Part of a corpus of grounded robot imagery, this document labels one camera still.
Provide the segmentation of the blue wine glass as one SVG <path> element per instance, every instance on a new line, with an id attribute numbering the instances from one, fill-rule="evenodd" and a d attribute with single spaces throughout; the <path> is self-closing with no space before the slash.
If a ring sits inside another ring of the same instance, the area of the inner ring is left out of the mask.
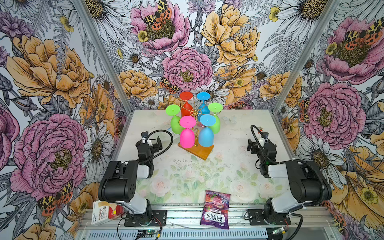
<path id="1" fill-rule="evenodd" d="M 203 126 L 199 133 L 199 144 L 202 147 L 211 147 L 214 143 L 214 133 L 210 129 L 216 123 L 216 119 L 212 115 L 203 115 L 200 117 L 200 124 Z"/>
<path id="2" fill-rule="evenodd" d="M 198 120 L 199 120 L 201 116 L 210 114 L 210 110 L 207 106 L 207 101 L 211 98 L 211 95 L 207 92 L 200 92 L 197 94 L 197 98 L 198 100 L 201 101 L 201 104 L 198 107 Z"/>

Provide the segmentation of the green wine glass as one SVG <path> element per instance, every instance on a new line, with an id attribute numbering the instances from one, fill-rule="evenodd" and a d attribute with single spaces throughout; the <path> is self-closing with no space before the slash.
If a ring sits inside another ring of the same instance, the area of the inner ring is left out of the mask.
<path id="1" fill-rule="evenodd" d="M 184 128 L 180 125 L 181 117 L 178 116 L 179 112 L 181 111 L 180 106 L 178 105 L 169 105 L 166 108 L 166 114 L 168 116 L 171 116 L 171 128 L 173 133 L 180 135 L 181 132 L 184 130 Z"/>
<path id="2" fill-rule="evenodd" d="M 215 117 L 215 124 L 210 126 L 210 129 L 213 131 L 214 134 L 218 134 L 221 129 L 221 120 L 218 117 L 218 114 L 223 110 L 223 105 L 219 103 L 211 103 L 208 106 L 210 112 L 213 113 L 213 117 Z"/>

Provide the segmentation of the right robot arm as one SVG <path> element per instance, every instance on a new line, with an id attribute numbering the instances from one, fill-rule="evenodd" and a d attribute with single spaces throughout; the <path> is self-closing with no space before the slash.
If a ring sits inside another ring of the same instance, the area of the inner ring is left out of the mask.
<path id="1" fill-rule="evenodd" d="M 250 224 L 274 225 L 290 222 L 290 214 L 316 206 L 332 197 L 332 189 L 317 164 L 303 160 L 276 162 L 276 145 L 248 139 L 247 150 L 258 156 L 256 167 L 266 179 L 285 180 L 289 190 L 266 201 L 262 210 L 249 210 Z"/>

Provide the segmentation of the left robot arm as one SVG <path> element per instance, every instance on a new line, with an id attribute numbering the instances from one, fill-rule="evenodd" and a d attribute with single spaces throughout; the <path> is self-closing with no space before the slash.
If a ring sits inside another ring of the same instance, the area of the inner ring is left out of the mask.
<path id="1" fill-rule="evenodd" d="M 112 161 L 100 182 L 100 201 L 122 207 L 130 226 L 148 226 L 153 212 L 149 200 L 136 193 L 138 180 L 150 179 L 154 173 L 152 157 L 163 149 L 160 139 L 140 140 L 136 143 L 138 160 Z"/>

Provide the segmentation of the pink wine glass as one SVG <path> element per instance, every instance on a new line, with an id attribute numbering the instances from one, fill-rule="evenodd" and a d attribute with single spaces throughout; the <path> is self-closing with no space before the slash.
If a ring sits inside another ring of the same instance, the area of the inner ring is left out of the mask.
<path id="1" fill-rule="evenodd" d="M 184 128 L 180 134 L 180 145 L 185 149 L 192 148 L 195 145 L 195 132 L 193 128 L 196 120 L 192 116 L 184 116 L 180 120 L 180 125 Z"/>

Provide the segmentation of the red wine glass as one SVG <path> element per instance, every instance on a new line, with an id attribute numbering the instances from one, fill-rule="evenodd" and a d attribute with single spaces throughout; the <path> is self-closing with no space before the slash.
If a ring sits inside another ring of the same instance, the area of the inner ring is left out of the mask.
<path id="1" fill-rule="evenodd" d="M 193 107 L 188 103 L 189 100 L 193 98 L 193 94 L 191 92 L 182 92 L 180 94 L 180 99 L 184 101 L 184 104 L 181 105 L 181 115 L 182 117 L 191 116 L 193 113 Z"/>

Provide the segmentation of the clear surgical mask packet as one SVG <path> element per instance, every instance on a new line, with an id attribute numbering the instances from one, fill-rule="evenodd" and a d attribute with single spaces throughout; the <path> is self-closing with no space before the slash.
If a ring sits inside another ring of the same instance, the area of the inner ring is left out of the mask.
<path id="1" fill-rule="evenodd" d="M 163 130 L 169 132 L 169 134 L 167 134 L 165 132 L 158 132 L 158 133 L 155 133 L 155 138 L 159 137 L 161 139 L 163 145 L 168 145 L 171 142 L 170 135 L 172 135 L 173 141 L 175 141 L 176 135 L 174 134 L 171 127 L 164 127 Z"/>

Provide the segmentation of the white red cardboard box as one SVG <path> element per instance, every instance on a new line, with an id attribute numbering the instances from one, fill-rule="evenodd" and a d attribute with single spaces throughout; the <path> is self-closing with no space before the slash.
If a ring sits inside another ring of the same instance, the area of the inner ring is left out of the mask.
<path id="1" fill-rule="evenodd" d="M 123 214 L 124 208 L 121 205 L 96 201 L 93 202 L 91 224 L 98 226 L 121 217 Z"/>

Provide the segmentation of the purple Fox's candy bag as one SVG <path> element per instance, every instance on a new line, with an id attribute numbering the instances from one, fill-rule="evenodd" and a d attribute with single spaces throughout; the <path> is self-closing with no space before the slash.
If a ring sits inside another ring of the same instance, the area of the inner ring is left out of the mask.
<path id="1" fill-rule="evenodd" d="M 205 204 L 201 217 L 201 225 L 228 230 L 228 214 L 231 195 L 206 190 Z"/>

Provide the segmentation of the green circuit board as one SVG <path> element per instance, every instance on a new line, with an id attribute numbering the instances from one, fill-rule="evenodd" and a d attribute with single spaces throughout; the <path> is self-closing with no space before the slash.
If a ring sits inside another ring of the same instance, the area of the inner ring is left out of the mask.
<path id="1" fill-rule="evenodd" d="M 138 230 L 137 237 L 152 238 L 159 234 L 160 230 Z"/>

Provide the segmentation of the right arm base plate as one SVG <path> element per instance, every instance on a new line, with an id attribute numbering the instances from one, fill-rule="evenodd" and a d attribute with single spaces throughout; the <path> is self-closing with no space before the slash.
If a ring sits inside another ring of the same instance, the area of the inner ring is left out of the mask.
<path id="1" fill-rule="evenodd" d="M 267 214 L 262 209 L 249 209 L 244 215 L 251 226 L 272 226 L 272 225 L 290 225 L 291 220 L 288 214 Z"/>

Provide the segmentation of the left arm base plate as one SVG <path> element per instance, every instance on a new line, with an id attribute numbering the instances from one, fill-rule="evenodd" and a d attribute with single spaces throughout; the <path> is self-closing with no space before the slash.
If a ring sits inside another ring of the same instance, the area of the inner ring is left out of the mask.
<path id="1" fill-rule="evenodd" d="M 167 222 L 167 210 L 152 210 L 140 215 L 131 215 L 125 218 L 125 227 L 165 227 Z"/>

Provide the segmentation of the aluminium front rail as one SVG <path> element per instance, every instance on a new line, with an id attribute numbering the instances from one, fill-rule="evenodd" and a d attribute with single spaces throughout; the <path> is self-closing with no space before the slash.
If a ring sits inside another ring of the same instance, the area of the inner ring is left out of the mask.
<path id="1" fill-rule="evenodd" d="M 250 209 L 261 209 L 263 205 L 247 205 L 247 204 L 232 204 L 229 207 L 229 225 L 231 228 L 250 228 L 249 221 L 246 220 L 245 213 Z M 203 204 L 159 204 L 153 205 L 153 210 L 166 210 L 167 220 L 164 229 L 192 228 L 201 229 L 206 226 L 200 225 Z M 325 207 L 308 207 L 304 210 L 296 211 L 304 217 L 302 227 L 334 227 L 334 221 L 331 214 Z M 124 226 L 125 217 L 117 217 L 114 220 L 100 224 L 92 225 L 92 211 L 87 210 L 81 223 L 79 230 L 115 230 L 118 225 Z"/>

